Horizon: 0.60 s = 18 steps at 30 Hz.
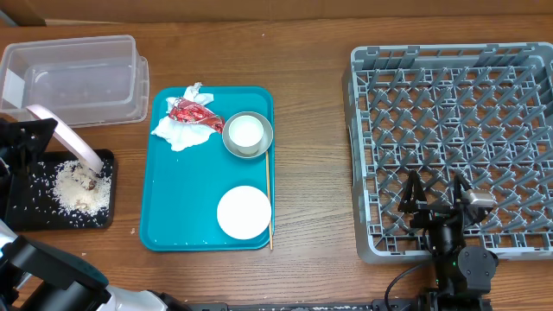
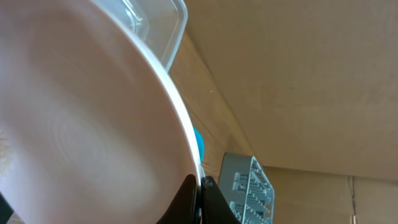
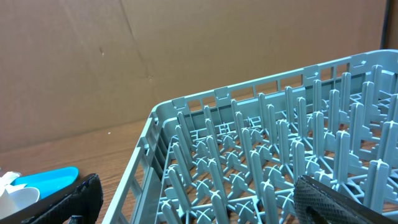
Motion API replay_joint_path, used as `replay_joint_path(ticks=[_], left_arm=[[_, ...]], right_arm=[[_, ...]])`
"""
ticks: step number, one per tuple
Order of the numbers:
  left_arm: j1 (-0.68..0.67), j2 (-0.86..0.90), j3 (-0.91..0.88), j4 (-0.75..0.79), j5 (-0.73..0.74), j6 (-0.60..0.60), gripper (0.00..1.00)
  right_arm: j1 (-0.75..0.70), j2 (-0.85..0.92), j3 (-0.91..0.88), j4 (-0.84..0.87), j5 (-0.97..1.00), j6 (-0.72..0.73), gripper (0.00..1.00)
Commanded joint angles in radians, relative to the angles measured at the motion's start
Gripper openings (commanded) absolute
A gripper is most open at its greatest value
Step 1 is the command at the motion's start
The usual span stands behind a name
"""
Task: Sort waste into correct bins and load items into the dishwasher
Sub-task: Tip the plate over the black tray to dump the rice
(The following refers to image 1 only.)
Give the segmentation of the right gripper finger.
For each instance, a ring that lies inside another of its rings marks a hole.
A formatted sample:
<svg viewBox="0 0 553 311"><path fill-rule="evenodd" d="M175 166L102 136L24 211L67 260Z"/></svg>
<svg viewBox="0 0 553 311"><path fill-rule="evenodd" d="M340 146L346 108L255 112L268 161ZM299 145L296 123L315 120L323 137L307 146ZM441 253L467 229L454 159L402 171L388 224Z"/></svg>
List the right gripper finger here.
<svg viewBox="0 0 553 311"><path fill-rule="evenodd" d="M471 190L472 186L466 180L462 173L456 173L453 180L453 206L463 207L469 204L466 192Z"/></svg>
<svg viewBox="0 0 553 311"><path fill-rule="evenodd" d="M423 191L421 179L416 171L409 172L404 194L400 200L398 211L403 213L418 213L426 209L428 201Z"/></svg>

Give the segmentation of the red snack wrapper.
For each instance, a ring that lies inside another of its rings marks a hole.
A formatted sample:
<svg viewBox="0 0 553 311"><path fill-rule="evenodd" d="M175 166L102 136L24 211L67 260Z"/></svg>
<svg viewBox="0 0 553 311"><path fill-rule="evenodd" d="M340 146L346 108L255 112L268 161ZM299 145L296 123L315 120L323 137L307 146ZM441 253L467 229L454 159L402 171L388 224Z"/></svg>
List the red snack wrapper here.
<svg viewBox="0 0 553 311"><path fill-rule="evenodd" d="M207 109L205 106L184 98L178 98L173 108L169 111L168 117L183 124L201 124L211 129L223 132L225 120Z"/></svg>

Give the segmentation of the brown food chunk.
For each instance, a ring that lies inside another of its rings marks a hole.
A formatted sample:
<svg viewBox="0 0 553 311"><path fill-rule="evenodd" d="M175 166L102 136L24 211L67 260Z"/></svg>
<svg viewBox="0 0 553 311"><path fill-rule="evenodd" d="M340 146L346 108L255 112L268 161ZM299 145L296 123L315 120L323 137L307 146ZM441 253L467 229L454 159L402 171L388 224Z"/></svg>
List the brown food chunk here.
<svg viewBox="0 0 553 311"><path fill-rule="evenodd" d="M98 177L97 176L91 176L88 177L87 180L84 182L84 188L88 191L92 191L98 183Z"/></svg>

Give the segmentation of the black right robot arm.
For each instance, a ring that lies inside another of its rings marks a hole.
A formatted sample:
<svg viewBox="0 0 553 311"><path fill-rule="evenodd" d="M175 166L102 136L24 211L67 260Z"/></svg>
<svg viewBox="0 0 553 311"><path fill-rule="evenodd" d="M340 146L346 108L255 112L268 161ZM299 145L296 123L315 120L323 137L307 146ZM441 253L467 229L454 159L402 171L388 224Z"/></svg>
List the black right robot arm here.
<svg viewBox="0 0 553 311"><path fill-rule="evenodd" d="M456 175L451 204L428 203L417 172L411 171L398 210L413 216L410 227L423 231L423 243L431 259L406 270L388 285L384 302L391 310L390 291L404 276L427 264L435 267L436 286L425 289L405 310L490 310L484 296L491 291L499 265L497 255L483 246L468 245L464 231L484 220L496 205L491 194L472 188Z"/></svg>

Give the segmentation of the rice food scraps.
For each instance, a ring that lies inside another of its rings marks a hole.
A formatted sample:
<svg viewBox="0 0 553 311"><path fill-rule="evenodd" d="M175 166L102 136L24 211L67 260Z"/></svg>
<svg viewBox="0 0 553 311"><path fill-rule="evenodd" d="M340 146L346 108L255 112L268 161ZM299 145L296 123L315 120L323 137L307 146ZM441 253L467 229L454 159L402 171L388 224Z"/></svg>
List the rice food scraps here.
<svg viewBox="0 0 553 311"><path fill-rule="evenodd" d="M106 177L102 178L100 173L97 174L83 167L79 161L70 162L57 174L54 182L54 197L62 207L70 211L97 212L101 206L109 202L110 180ZM84 182L94 175L98 177L97 186L92 191L88 191L84 188ZM21 185L27 186L29 184L27 179L20 181Z"/></svg>

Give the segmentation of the large pink plate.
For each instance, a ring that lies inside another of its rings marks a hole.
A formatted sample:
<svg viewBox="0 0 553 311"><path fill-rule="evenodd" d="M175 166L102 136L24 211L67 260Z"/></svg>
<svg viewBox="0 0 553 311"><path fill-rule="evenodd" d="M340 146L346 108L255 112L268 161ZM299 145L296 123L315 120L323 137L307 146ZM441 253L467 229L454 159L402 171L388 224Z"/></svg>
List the large pink plate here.
<svg viewBox="0 0 553 311"><path fill-rule="evenodd" d="M54 137L76 156L83 166L97 174L101 172L103 162L97 153L59 117L42 105L29 105L26 109L37 119L55 120L57 125L54 129Z"/></svg>

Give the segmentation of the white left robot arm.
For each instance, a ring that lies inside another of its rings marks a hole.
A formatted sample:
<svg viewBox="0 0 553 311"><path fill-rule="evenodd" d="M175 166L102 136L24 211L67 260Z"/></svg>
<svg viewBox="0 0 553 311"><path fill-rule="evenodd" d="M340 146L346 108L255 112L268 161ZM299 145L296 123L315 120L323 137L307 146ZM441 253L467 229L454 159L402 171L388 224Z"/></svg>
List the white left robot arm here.
<svg viewBox="0 0 553 311"><path fill-rule="evenodd" d="M1 211L29 189L29 170L38 163L58 122L52 118L10 123L1 120ZM19 288L32 276L41 284L19 307L57 311L192 311L165 293L129 291L109 285L107 278L83 259L47 244L17 235L1 224L1 309L14 310Z"/></svg>

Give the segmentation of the white napkin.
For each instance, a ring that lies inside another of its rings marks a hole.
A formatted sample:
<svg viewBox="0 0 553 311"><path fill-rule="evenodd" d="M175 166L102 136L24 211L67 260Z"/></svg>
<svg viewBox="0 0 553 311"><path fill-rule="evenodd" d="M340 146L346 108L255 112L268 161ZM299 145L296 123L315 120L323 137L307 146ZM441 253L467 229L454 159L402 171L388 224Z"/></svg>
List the white napkin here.
<svg viewBox="0 0 553 311"><path fill-rule="evenodd" d="M168 117L169 111L173 108L178 98L194 101L207 108L207 105L214 101L214 95L212 93L201 93L201 87L203 87L202 83L196 82L192 86L188 86L181 96L166 97L164 116L150 132L151 135L158 136L169 143L171 150L174 152L203 144L213 133L217 132L205 125L183 124Z"/></svg>

